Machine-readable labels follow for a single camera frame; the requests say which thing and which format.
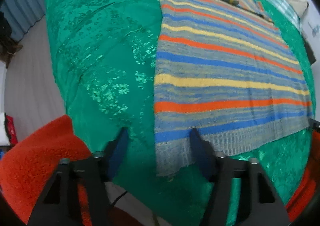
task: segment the black cable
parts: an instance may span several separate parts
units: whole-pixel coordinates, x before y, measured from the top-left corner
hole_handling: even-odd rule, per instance
[[[118,196],[114,201],[113,203],[111,204],[111,206],[115,206],[117,201],[119,201],[123,196],[125,196],[125,194],[127,193],[128,191],[125,191],[123,194],[121,194],[120,196]]]

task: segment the folded striped cloth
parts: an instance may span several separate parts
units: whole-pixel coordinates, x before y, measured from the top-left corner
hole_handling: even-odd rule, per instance
[[[158,175],[193,162],[191,128],[227,155],[308,127],[299,62],[253,0],[159,0],[154,79]]]

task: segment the green patterned blanket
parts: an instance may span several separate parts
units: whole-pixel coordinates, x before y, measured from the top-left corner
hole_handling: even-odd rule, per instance
[[[315,107],[313,77],[298,30],[273,5],[258,1],[300,62]],[[172,225],[198,225],[212,185],[193,165],[170,178],[156,177],[153,79],[159,1],[46,0],[46,7],[53,73],[75,134],[95,152],[120,127],[130,127],[128,152],[114,183]],[[259,158],[286,203],[300,182],[310,137],[303,130],[235,158]],[[229,223],[235,218],[238,188],[235,181]]]

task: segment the orange stripe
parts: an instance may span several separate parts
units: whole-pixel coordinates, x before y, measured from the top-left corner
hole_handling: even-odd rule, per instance
[[[263,37],[263,38],[265,38],[265,39],[267,39],[267,40],[269,40],[269,41],[272,41],[273,43],[276,43],[276,44],[284,47],[285,49],[288,49],[288,48],[289,48],[287,45],[285,45],[285,44],[283,44],[283,43],[281,43],[281,42],[278,42],[278,41],[272,39],[271,37],[268,37],[268,36],[266,36],[266,35],[263,35],[263,34],[257,32],[257,31],[254,31],[253,29],[251,29],[251,28],[249,28],[249,27],[245,27],[245,26],[243,26],[243,25],[241,25],[241,24],[238,24],[238,23],[236,23],[236,22],[233,22],[233,21],[231,21],[231,20],[226,20],[226,19],[219,18],[219,17],[213,16],[213,15],[210,15],[210,14],[201,13],[201,12],[199,12],[199,11],[195,11],[195,10],[192,10],[192,9],[177,9],[177,8],[173,8],[173,7],[170,6],[169,4],[163,4],[163,5],[162,5],[162,8],[168,8],[168,9],[170,9],[170,10],[172,10],[172,11],[175,11],[175,12],[191,12],[191,13],[196,14],[196,15],[200,15],[200,16],[203,16],[203,17],[216,19],[216,20],[219,20],[219,21],[222,21],[222,22],[225,22],[225,23],[233,24],[233,25],[235,25],[235,26],[238,26],[238,27],[241,27],[241,28],[243,28],[243,29],[245,29],[245,30],[248,30],[248,31],[250,31],[250,32],[252,32],[252,33],[255,33],[256,35],[259,35],[259,36],[261,36],[261,37]]]
[[[292,99],[269,99],[269,100],[221,100],[204,103],[180,104],[171,101],[160,101],[154,104],[154,112],[172,111],[177,113],[194,113],[213,111],[218,109],[229,108],[250,108],[250,107],[266,107],[278,104],[302,105],[304,107],[311,106],[311,101],[303,102]]]
[[[260,2],[260,1],[257,1],[257,4],[259,5],[260,10],[264,11],[263,6],[262,6],[261,2]]]
[[[221,3],[221,2],[218,2],[218,1],[214,1],[214,0],[200,0],[200,1],[210,2],[210,3],[213,3],[213,4],[219,5],[219,6],[223,7],[223,8],[227,8],[227,9],[230,9],[230,10],[232,10],[232,11],[235,11],[234,6],[231,6],[231,5],[229,5],[229,4],[224,4],[224,3]],[[277,27],[272,26],[271,24],[268,24],[268,23],[265,23],[265,22],[261,21],[258,17],[257,17],[257,18],[254,18],[254,17],[252,17],[252,16],[250,16],[250,15],[247,15],[247,14],[245,14],[245,13],[242,13],[241,11],[237,11],[237,12],[241,13],[241,14],[244,15],[244,16],[247,16],[248,18],[250,18],[250,19],[253,20],[253,21],[256,21],[256,22],[264,25],[265,27],[271,28],[271,29],[273,29],[273,30],[278,30]]]
[[[182,37],[170,37],[168,35],[160,35],[159,36],[159,40],[164,40],[164,41],[168,41],[168,42],[173,42],[173,43],[182,43],[182,44],[186,44],[192,47],[196,47],[196,48],[201,48],[201,49],[207,49],[207,50],[216,50],[216,51],[221,51],[224,53],[231,53],[231,54],[236,54],[236,55],[241,55],[244,57],[248,57],[251,59],[254,59],[256,61],[260,61],[260,62],[266,62],[275,66],[278,66],[282,69],[285,69],[287,71],[292,71],[294,73],[297,74],[302,74],[302,71],[300,70],[296,70],[292,67],[280,64],[278,62],[269,60],[267,58],[261,57],[261,56],[257,56],[257,55],[253,55],[250,54],[248,52],[244,52],[244,51],[240,51],[237,49],[233,49],[233,48],[228,48],[228,47],[223,47],[223,46],[219,46],[219,45],[215,45],[215,44],[207,44],[207,43],[199,43],[199,42],[195,42],[186,38],[182,38]]]

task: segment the floor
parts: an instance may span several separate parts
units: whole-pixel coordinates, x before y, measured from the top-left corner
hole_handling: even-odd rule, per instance
[[[4,109],[14,119],[18,141],[65,114],[64,103],[52,75],[52,63],[45,17],[21,40],[23,48],[12,59],[6,73]],[[125,189],[106,184],[111,203]],[[162,218],[153,219],[152,211],[130,193],[116,206],[144,226],[170,226]]]

